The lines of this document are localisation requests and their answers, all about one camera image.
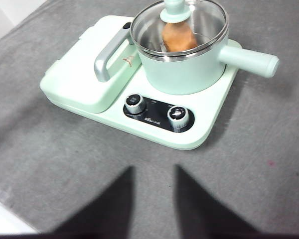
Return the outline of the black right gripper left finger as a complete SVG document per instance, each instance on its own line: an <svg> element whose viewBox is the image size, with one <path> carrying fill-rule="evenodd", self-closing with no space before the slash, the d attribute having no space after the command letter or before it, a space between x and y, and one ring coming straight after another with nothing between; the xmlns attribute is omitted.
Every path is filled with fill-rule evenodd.
<svg viewBox="0 0 299 239"><path fill-rule="evenodd" d="M127 167L94 200L57 226L51 236L127 236L135 199L135 168Z"/></svg>

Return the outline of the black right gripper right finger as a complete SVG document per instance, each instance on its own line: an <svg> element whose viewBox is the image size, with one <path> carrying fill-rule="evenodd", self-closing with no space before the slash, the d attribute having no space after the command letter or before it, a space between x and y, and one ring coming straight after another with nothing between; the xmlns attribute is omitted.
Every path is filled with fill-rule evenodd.
<svg viewBox="0 0 299 239"><path fill-rule="evenodd" d="M253 236L259 231L175 165L175 206L182 236Z"/></svg>

